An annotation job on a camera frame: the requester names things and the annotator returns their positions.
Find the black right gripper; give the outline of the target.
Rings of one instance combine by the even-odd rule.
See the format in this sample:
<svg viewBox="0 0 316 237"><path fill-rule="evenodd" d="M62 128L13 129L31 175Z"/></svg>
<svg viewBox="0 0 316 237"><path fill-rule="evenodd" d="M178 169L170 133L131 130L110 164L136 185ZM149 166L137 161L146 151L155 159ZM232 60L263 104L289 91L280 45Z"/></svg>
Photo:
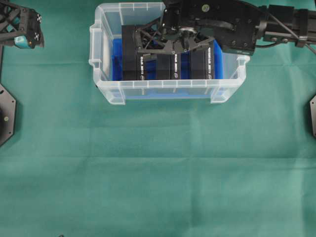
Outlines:
<svg viewBox="0 0 316 237"><path fill-rule="evenodd" d="M178 54L210 47L214 39L225 53L253 55L262 10L241 0L165 0L164 14L135 25L138 53Z"/></svg>

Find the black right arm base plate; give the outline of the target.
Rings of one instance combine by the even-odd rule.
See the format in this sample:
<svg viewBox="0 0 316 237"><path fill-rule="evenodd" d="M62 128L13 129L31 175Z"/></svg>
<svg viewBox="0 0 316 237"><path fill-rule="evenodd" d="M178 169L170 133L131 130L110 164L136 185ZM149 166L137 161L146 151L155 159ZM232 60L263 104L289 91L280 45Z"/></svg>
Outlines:
<svg viewBox="0 0 316 237"><path fill-rule="evenodd" d="M316 138L316 96L310 100L313 137Z"/></svg>

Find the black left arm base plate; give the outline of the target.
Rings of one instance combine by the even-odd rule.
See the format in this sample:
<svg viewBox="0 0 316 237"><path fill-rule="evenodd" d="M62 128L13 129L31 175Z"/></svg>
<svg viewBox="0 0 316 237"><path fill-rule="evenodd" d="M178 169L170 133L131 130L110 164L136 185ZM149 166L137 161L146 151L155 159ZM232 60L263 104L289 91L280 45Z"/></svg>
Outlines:
<svg viewBox="0 0 316 237"><path fill-rule="evenodd" d="M0 145L2 146L14 134L16 100L0 85Z"/></svg>

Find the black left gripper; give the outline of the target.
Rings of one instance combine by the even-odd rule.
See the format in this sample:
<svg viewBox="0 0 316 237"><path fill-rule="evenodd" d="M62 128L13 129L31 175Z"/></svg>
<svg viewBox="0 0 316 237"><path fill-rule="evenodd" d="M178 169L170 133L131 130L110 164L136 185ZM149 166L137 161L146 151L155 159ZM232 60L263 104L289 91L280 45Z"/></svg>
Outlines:
<svg viewBox="0 0 316 237"><path fill-rule="evenodd" d="M44 36L40 27L42 16L34 9L22 7L18 18L21 35L14 38L14 45L20 49L44 48Z"/></svg>

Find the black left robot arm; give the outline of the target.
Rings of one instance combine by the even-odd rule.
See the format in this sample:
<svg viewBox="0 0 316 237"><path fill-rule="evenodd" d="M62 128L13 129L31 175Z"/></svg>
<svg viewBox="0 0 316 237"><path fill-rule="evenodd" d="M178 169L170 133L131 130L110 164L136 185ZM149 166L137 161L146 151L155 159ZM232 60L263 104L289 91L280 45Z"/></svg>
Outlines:
<svg viewBox="0 0 316 237"><path fill-rule="evenodd" d="M0 2L0 44L20 49L44 47L42 16L32 8Z"/></svg>

